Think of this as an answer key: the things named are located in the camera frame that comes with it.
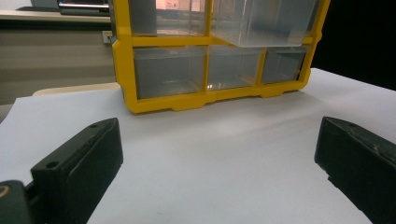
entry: gray wall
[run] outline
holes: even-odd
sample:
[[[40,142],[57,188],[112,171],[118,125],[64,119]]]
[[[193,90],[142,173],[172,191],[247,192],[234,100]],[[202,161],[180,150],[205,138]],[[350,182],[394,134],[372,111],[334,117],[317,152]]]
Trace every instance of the gray wall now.
[[[0,30],[0,105],[47,88],[114,81],[101,31]]]
[[[0,0],[0,10],[12,10],[19,7],[31,7],[30,0]]]

